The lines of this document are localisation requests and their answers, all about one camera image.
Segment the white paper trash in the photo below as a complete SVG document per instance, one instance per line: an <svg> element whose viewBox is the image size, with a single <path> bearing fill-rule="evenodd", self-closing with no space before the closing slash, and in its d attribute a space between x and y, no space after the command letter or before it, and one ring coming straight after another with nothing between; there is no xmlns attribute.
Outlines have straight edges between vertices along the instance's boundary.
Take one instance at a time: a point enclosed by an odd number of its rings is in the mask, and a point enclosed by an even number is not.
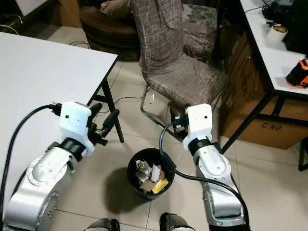
<svg viewBox="0 0 308 231"><path fill-rule="evenodd" d="M160 165L152 165L152 171L150 174L150 180L152 182L158 182L165 178L165 172Z"/></svg>

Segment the crumpled pale wrapper trash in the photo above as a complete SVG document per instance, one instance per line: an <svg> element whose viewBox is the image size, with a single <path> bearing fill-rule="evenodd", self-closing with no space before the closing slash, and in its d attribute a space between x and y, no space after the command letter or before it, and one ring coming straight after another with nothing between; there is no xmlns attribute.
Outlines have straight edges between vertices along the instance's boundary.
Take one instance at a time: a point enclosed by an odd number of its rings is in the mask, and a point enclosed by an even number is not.
<svg viewBox="0 0 308 231"><path fill-rule="evenodd" d="M152 172L152 168L149 166L147 161L136 160L136 177L144 182L150 178Z"/></svg>

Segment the yellow trash piece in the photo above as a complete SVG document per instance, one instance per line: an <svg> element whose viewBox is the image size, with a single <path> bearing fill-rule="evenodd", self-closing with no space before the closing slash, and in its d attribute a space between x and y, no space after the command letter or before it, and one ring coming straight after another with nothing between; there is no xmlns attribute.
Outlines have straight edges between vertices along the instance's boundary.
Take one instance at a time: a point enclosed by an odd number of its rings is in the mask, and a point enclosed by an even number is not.
<svg viewBox="0 0 308 231"><path fill-rule="evenodd" d="M160 192L165 189L165 187L168 185L168 180L167 179L161 179L156 182L156 185L152 188L152 193L154 194L159 194Z"/></svg>

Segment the black round rubbish bin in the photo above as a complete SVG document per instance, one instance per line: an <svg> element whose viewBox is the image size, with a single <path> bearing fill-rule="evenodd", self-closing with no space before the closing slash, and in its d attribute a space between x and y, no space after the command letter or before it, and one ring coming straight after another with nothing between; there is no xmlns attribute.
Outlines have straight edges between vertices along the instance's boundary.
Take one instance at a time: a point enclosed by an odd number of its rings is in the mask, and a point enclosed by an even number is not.
<svg viewBox="0 0 308 231"><path fill-rule="evenodd" d="M143 189L140 188L141 181L136 176L137 160L143 160L147 162L150 166L152 166L152 164L161 165L162 170L165 172L165 177L168 180L168 184L163 187L158 193L143 191ZM128 179L129 185L140 198L151 201L161 197L169 188L171 188L171 185L174 182L175 174L170 168L163 165L163 160L161 158L160 150L158 150L158 148L145 148L141 151L136 152L136 154L133 155L130 159L130 162L126 169L126 177Z"/></svg>

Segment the brown cardboard trash piece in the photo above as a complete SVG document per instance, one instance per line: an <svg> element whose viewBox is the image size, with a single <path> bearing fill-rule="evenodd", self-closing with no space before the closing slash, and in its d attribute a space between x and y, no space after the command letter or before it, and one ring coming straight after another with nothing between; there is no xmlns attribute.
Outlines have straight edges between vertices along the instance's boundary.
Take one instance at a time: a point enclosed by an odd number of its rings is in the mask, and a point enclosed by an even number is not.
<svg viewBox="0 0 308 231"><path fill-rule="evenodd" d="M152 193L152 189L154 189L154 187L156 187L156 182L147 179L143 183L141 183L140 189L144 193Z"/></svg>

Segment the large empty white table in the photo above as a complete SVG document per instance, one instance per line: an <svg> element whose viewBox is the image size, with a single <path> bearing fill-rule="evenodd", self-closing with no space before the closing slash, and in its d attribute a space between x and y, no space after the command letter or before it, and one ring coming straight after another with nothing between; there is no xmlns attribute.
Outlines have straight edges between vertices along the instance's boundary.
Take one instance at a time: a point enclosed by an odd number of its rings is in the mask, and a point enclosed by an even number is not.
<svg viewBox="0 0 308 231"><path fill-rule="evenodd" d="M49 40L0 33L0 164L2 209L26 166L59 140L59 117L49 110L33 115L19 130L11 160L11 136L24 117L53 102L88 105L106 80L117 55Z"/></svg>

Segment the brown cardboard box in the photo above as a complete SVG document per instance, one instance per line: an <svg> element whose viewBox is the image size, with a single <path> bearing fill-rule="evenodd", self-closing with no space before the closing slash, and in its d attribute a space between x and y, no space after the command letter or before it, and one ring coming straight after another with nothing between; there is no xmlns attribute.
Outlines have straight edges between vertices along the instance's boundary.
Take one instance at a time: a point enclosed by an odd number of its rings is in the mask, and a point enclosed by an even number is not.
<svg viewBox="0 0 308 231"><path fill-rule="evenodd" d="M231 80L221 110L221 130L231 137L265 95L261 74L255 66L248 31L233 33L235 43L226 68ZM287 149L308 137L308 127L255 119L239 139L268 147Z"/></svg>

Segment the dark brown ottoman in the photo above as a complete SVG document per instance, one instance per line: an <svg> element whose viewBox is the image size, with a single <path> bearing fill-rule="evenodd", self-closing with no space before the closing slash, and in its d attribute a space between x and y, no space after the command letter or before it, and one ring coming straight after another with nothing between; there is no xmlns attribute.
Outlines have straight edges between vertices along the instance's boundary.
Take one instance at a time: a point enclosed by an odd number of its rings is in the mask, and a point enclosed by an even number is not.
<svg viewBox="0 0 308 231"><path fill-rule="evenodd" d="M113 20L101 12L108 0L78 0L79 20L91 49L113 53L123 62L140 59L139 36L131 11L129 18Z"/></svg>

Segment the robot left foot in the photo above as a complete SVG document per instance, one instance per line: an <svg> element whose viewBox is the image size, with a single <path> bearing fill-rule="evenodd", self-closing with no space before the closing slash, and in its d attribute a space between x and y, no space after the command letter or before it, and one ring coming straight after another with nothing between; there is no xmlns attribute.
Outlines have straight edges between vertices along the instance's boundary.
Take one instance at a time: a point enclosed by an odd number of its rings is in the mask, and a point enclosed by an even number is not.
<svg viewBox="0 0 308 231"><path fill-rule="evenodd" d="M116 218L101 218L90 224L84 231L120 231Z"/></svg>

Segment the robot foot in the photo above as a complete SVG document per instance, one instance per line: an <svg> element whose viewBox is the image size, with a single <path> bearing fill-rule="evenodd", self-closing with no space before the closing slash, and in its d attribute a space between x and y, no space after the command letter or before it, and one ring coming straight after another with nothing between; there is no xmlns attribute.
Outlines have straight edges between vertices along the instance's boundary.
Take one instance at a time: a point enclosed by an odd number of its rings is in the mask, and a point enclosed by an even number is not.
<svg viewBox="0 0 308 231"><path fill-rule="evenodd" d="M160 231L195 231L195 229L178 214L163 213L160 216Z"/></svg>
<svg viewBox="0 0 308 231"><path fill-rule="evenodd" d="M84 231L120 231L116 218L101 218L90 224Z"/></svg>

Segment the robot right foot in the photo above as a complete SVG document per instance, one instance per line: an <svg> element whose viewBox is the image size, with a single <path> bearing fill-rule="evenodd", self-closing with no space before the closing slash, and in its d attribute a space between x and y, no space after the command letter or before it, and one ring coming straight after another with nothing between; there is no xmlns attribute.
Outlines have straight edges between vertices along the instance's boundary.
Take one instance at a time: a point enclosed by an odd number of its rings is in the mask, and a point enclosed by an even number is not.
<svg viewBox="0 0 308 231"><path fill-rule="evenodd" d="M160 216L160 231L195 231L195 229L178 214L163 213Z"/></svg>

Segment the brown wooden cabinet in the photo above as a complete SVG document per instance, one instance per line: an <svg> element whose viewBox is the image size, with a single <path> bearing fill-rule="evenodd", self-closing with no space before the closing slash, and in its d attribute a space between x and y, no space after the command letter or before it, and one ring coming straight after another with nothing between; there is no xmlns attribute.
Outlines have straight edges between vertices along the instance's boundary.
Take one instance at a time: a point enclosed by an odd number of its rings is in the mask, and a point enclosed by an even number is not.
<svg viewBox="0 0 308 231"><path fill-rule="evenodd" d="M52 25L81 28L78 0L58 0L48 13Z"/></svg>

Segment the tan cushion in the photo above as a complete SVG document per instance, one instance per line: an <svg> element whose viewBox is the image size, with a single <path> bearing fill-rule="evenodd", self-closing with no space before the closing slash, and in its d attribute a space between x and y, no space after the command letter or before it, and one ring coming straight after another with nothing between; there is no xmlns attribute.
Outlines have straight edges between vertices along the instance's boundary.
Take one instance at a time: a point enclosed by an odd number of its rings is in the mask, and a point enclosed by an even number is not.
<svg viewBox="0 0 308 231"><path fill-rule="evenodd" d="M132 11L132 0L108 0L101 3L101 12L113 20L129 18Z"/></svg>

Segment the white table with clutter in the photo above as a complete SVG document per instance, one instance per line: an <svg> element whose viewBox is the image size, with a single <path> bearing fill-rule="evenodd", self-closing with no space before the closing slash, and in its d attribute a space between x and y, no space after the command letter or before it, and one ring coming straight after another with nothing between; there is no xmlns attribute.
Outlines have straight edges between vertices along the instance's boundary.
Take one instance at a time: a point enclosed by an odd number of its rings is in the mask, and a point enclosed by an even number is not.
<svg viewBox="0 0 308 231"><path fill-rule="evenodd" d="M264 86L265 95L238 129L222 146L224 154L255 120L266 120L308 127L308 90L289 86L286 75L302 58L301 53L286 50L284 44L271 44L266 35L269 27L262 15L263 0L237 0L240 9L233 13L246 25L253 60Z"/></svg>

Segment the small white desk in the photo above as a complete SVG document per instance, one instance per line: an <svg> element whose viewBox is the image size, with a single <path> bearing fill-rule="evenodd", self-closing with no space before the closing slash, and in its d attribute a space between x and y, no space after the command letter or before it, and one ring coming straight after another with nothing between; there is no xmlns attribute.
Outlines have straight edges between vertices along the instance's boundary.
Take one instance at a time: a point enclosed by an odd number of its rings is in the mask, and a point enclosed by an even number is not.
<svg viewBox="0 0 308 231"><path fill-rule="evenodd" d="M28 15L49 0L15 0L22 15Z"/></svg>

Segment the orange and black tool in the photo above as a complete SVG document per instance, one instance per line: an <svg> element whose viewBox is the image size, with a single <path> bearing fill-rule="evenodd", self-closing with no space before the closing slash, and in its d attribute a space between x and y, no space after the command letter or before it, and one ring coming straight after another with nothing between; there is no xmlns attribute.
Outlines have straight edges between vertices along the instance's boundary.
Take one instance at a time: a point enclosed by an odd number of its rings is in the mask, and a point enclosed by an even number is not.
<svg viewBox="0 0 308 231"><path fill-rule="evenodd" d="M308 59L301 59L286 76L289 86L308 88Z"/></svg>

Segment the white tape roll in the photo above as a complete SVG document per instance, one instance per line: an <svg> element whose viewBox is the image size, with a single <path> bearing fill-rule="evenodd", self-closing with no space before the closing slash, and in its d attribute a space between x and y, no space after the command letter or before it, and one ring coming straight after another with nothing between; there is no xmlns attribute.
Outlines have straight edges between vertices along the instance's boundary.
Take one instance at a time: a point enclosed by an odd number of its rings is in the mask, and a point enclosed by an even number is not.
<svg viewBox="0 0 308 231"><path fill-rule="evenodd" d="M283 43L284 37L286 37L288 29L282 24L274 24L270 27L266 38L271 44L281 44Z"/></svg>

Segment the black bag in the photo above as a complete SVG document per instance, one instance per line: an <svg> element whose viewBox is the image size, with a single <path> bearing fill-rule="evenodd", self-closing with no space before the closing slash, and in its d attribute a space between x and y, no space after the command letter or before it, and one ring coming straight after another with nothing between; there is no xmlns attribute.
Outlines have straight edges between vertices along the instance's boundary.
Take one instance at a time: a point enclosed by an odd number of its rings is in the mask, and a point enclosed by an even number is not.
<svg viewBox="0 0 308 231"><path fill-rule="evenodd" d="M273 0L262 8L269 26L287 29L283 38L286 49L308 56L308 0Z"/></svg>

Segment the grey patterned chair metal frame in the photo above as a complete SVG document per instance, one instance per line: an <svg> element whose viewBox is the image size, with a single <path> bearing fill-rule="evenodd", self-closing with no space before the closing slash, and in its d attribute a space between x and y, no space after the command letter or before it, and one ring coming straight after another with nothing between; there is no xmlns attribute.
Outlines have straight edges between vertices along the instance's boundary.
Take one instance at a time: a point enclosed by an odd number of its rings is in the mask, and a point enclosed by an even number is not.
<svg viewBox="0 0 308 231"><path fill-rule="evenodd" d="M180 0L132 0L140 41L143 78L180 108L214 102L229 85L222 72L183 50L185 29Z"/></svg>

